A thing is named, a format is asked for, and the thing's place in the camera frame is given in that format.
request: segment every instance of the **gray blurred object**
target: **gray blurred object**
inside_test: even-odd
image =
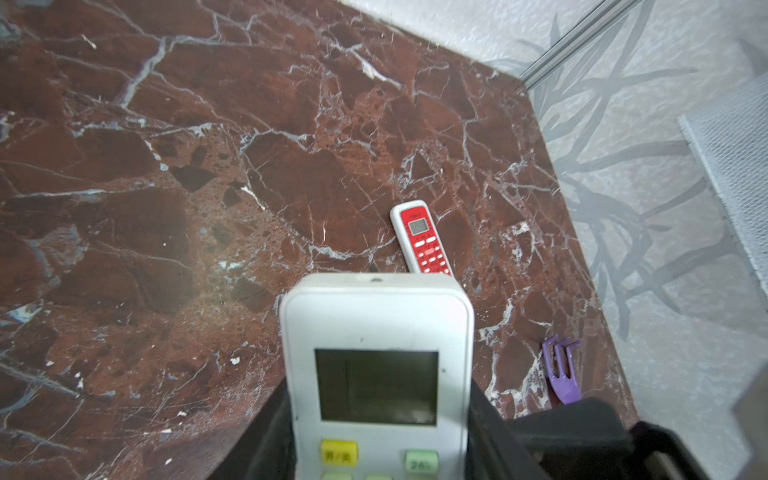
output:
[[[753,457],[739,475],[739,480],[768,478],[768,365],[733,407]]]
[[[768,74],[680,118],[768,295]]]

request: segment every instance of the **red and white remote control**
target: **red and white remote control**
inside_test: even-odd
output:
[[[424,201],[396,205],[390,210],[389,218],[412,273],[446,273],[453,276],[435,222]]]

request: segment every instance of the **brown marble table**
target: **brown marble table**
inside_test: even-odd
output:
[[[637,419],[514,78],[327,0],[3,5],[3,478],[204,478],[283,377],[280,295],[405,271],[415,198],[503,415],[556,404],[560,333]]]

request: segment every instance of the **purple fork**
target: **purple fork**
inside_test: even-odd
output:
[[[554,390],[555,395],[557,395],[560,401],[564,404],[581,400],[581,392],[579,391],[578,382],[576,381],[574,359],[571,352],[573,347],[581,343],[581,340],[576,340],[572,343],[570,343],[570,341],[571,337],[568,337],[558,342],[558,336],[555,335],[546,339],[544,343],[541,344],[541,348],[543,350],[542,354],[544,355],[544,363],[547,366],[547,376],[549,377],[549,382],[552,385],[552,389]],[[558,364],[558,373],[560,374],[559,376],[554,374],[554,370],[552,370],[552,361],[549,358],[549,350],[553,343],[554,359]],[[568,355],[568,373],[570,373],[571,376],[565,375],[565,364],[563,363],[563,356],[561,353],[562,350],[565,350],[565,353]]]

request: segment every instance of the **white plastic casing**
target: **white plastic casing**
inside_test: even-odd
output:
[[[296,439],[297,478],[324,472],[405,480],[406,450],[439,454],[439,480],[464,478],[475,314],[452,276],[314,273],[280,303],[280,328]],[[320,416],[315,349],[439,353],[436,425],[328,422]],[[322,440],[353,441],[354,468],[327,467]]]
[[[437,225],[435,224],[434,219],[432,219],[432,213],[429,211],[429,207],[424,200],[412,200],[405,202],[404,204],[395,205],[389,211],[389,219],[392,221],[392,225],[395,227],[397,241],[400,243],[400,250],[402,250],[402,254],[406,258],[408,270],[410,270],[411,273],[422,273],[421,262],[424,260],[424,258],[419,259],[416,257],[413,242],[411,241],[412,235],[408,231],[408,226],[402,220],[402,213],[406,210],[411,210],[418,207],[423,207],[425,209],[426,216],[429,218],[429,223],[431,224],[430,226],[433,228],[432,235],[434,235],[437,239],[434,244],[440,247],[440,250],[444,256],[441,259],[445,261],[444,268],[447,268],[449,270],[449,274],[453,276],[453,267],[451,267],[451,262],[448,260],[448,258],[445,258],[445,249],[443,248],[442,240],[440,240],[440,235],[437,232]]]

